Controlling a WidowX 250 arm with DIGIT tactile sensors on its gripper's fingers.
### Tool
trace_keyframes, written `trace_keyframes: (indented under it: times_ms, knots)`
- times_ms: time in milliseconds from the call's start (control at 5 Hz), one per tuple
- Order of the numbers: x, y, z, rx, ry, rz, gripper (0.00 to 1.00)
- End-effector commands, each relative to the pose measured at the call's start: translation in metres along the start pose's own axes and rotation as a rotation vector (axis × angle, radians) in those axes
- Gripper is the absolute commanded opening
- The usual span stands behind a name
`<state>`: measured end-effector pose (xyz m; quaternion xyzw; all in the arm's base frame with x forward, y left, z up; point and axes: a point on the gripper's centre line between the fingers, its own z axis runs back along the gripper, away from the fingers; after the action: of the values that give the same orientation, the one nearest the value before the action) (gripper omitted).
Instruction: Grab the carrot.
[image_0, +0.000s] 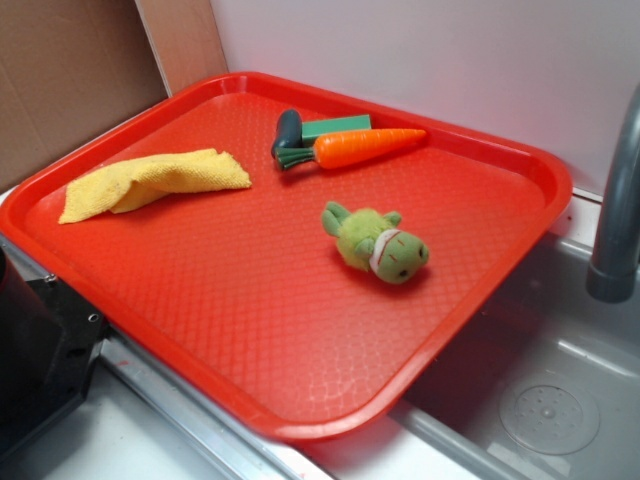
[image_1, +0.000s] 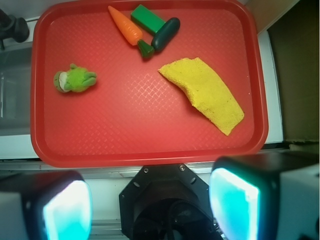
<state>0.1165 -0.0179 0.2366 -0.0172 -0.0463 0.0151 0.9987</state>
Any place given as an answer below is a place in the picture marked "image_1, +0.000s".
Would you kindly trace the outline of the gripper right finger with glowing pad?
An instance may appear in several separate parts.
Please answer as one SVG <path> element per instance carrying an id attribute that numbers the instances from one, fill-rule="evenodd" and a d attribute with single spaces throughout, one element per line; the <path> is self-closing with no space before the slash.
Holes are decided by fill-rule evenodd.
<path id="1" fill-rule="evenodd" d="M 209 177 L 209 201 L 228 240 L 317 240 L 320 156 L 302 151 L 222 156 Z"/>

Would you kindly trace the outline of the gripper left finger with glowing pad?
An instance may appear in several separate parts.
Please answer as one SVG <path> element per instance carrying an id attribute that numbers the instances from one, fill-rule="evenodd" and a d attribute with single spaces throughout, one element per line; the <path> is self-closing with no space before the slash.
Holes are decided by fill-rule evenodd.
<path id="1" fill-rule="evenodd" d="M 91 190 L 77 171 L 0 179 L 2 240 L 87 240 L 92 218 Z"/>

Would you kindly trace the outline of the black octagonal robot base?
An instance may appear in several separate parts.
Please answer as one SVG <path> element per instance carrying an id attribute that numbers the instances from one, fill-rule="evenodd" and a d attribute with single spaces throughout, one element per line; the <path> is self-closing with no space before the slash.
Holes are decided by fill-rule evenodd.
<path id="1" fill-rule="evenodd" d="M 209 186 L 185 164 L 146 165 L 119 194 L 130 240 L 221 240 Z"/>

